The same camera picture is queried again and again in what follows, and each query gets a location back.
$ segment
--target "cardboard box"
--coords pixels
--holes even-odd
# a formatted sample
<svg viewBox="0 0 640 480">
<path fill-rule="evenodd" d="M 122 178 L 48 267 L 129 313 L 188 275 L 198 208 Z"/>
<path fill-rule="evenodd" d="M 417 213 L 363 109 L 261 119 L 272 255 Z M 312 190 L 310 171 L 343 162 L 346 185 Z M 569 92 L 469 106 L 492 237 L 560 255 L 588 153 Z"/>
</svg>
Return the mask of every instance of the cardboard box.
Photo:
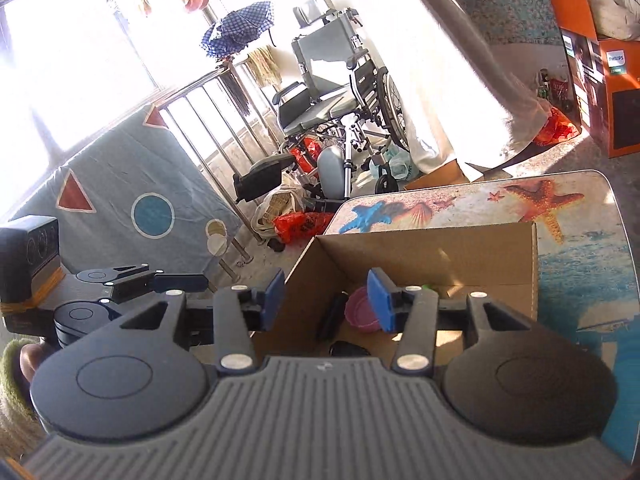
<svg viewBox="0 0 640 480">
<path fill-rule="evenodd" d="M 536 318 L 538 238 L 535 223 L 325 235 L 311 240 L 286 281 L 286 297 L 270 332 L 255 333 L 265 355 L 321 356 L 330 343 L 315 341 L 332 297 L 353 292 L 372 267 L 397 285 L 431 285 L 441 297 L 482 290 Z M 459 333 L 438 333 L 436 364 L 462 351 Z M 343 322 L 336 339 L 363 346 L 390 363 L 399 340 L 382 331 L 361 333 Z"/>
<path fill-rule="evenodd" d="M 640 152 L 640 43 L 598 36 L 587 0 L 551 0 L 582 127 L 608 157 Z"/>
</svg>

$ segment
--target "umbrella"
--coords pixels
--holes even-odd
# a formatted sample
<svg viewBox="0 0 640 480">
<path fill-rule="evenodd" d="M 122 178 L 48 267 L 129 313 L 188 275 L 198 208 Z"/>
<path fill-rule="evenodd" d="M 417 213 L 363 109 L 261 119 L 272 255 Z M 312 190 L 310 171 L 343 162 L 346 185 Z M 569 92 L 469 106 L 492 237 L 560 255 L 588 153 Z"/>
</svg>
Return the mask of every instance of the umbrella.
<svg viewBox="0 0 640 480">
<path fill-rule="evenodd" d="M 222 58 L 236 54 L 251 41 L 273 27 L 273 4 L 256 2 L 233 10 L 214 23 L 202 38 L 202 47 L 208 57 Z"/>
</svg>

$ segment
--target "person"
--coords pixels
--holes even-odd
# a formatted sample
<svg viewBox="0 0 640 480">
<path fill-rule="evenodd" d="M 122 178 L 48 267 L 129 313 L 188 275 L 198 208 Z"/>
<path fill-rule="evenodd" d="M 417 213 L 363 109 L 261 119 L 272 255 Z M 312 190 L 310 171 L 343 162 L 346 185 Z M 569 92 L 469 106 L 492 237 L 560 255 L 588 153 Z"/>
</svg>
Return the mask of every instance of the person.
<svg viewBox="0 0 640 480">
<path fill-rule="evenodd" d="M 2 352 L 0 362 L 0 452 L 2 457 L 20 460 L 35 449 L 45 431 L 33 409 L 29 394 L 31 380 L 48 357 L 45 343 L 13 339 Z"/>
</svg>

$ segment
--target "open cardboard box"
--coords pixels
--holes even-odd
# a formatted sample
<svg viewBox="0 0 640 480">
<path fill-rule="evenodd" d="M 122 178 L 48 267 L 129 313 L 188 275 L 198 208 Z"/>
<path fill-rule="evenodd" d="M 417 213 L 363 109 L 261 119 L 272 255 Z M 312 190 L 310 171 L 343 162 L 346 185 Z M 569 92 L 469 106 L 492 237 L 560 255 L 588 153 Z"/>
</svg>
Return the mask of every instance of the open cardboard box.
<svg viewBox="0 0 640 480">
<path fill-rule="evenodd" d="M 430 285 L 441 298 L 487 292 L 526 316 L 538 309 L 538 246 L 534 223 L 386 231 L 313 238 L 286 281 L 286 296 L 269 332 L 252 338 L 267 355 L 325 356 L 315 340 L 332 297 L 352 293 L 381 267 L 399 286 Z M 366 348 L 389 365 L 399 337 L 358 332 L 343 321 L 336 340 Z M 460 333 L 438 332 L 436 364 L 462 352 Z"/>
</svg>

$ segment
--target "pink plastic object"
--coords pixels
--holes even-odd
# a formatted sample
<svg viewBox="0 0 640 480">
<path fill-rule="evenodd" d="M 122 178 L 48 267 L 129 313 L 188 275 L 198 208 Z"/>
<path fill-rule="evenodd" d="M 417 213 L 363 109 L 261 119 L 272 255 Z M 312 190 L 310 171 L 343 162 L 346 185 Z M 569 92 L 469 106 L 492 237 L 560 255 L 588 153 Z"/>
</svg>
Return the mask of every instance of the pink plastic object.
<svg viewBox="0 0 640 480">
<path fill-rule="evenodd" d="M 375 332 L 380 330 L 380 323 L 373 312 L 367 298 L 367 287 L 361 286 L 349 296 L 344 307 L 344 319 L 356 327 L 360 332 Z"/>
</svg>

